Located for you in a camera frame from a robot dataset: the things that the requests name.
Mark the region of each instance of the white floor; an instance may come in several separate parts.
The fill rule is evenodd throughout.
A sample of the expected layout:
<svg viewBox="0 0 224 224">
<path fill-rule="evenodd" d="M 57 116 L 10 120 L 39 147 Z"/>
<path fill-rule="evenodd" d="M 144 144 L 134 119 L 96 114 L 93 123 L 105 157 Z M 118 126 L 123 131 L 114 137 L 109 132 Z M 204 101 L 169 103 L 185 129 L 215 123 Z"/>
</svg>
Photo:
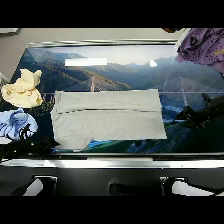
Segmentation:
<svg viewBox="0 0 224 224">
<path fill-rule="evenodd" d="M 0 37 L 0 72 L 11 78 L 31 42 L 101 39 L 178 39 L 161 28 L 23 28 L 18 35 Z"/>
</svg>

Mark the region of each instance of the light blue crumpled cloth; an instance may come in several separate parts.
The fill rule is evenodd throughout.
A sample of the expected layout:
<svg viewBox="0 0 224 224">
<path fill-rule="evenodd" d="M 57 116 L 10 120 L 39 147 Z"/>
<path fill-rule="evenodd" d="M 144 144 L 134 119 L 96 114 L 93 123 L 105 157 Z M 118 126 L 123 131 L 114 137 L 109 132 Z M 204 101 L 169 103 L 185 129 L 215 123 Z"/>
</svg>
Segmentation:
<svg viewBox="0 0 224 224">
<path fill-rule="evenodd" d="M 8 135 L 11 139 L 19 140 L 20 129 L 28 123 L 30 124 L 28 136 L 32 136 L 37 131 L 38 126 L 30 114 L 24 113 L 22 108 L 0 112 L 0 137 L 7 137 Z"/>
</svg>

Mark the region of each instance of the yellow cloth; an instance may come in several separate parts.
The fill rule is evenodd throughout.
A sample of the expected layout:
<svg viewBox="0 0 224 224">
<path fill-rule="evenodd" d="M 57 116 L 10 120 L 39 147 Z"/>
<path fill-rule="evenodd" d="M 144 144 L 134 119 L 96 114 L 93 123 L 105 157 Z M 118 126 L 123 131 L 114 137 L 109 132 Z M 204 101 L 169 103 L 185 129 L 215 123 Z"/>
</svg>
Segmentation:
<svg viewBox="0 0 224 224">
<path fill-rule="evenodd" d="M 2 87 L 2 97 L 16 107 L 31 108 L 42 104 L 40 92 L 35 88 L 40 83 L 41 70 L 35 73 L 28 69 L 20 69 L 21 78 L 14 84 Z"/>
</svg>

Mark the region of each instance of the glass tabletop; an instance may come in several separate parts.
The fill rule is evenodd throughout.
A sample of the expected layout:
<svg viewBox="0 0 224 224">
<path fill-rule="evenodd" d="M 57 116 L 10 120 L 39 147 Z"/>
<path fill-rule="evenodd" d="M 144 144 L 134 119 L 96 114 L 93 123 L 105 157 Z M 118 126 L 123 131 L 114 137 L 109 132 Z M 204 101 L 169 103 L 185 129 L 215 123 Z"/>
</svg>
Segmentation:
<svg viewBox="0 0 224 224">
<path fill-rule="evenodd" d="M 158 89 L 166 140 L 91 141 L 88 153 L 205 153 L 224 152 L 224 119 L 206 121 L 205 128 L 189 128 L 176 120 L 184 107 L 205 108 L 202 94 L 224 96 L 222 74 L 205 65 L 175 60 L 174 45 L 66 46 L 27 48 L 12 77 L 20 69 L 42 71 L 37 86 L 43 103 L 25 109 L 38 124 L 39 136 L 54 137 L 50 112 L 55 91 L 128 91 Z M 106 58 L 107 65 L 65 66 L 66 59 Z M 16 109 L 2 101 L 0 111 Z"/>
</svg>

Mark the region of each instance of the purple garment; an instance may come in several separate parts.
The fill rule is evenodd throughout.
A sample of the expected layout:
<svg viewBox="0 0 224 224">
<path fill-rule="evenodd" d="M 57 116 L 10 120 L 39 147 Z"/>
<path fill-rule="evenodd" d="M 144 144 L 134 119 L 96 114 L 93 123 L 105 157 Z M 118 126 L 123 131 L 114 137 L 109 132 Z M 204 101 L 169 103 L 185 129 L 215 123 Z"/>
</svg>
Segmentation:
<svg viewBox="0 0 224 224">
<path fill-rule="evenodd" d="M 224 28 L 192 28 L 176 59 L 209 65 L 224 73 Z"/>
</svg>

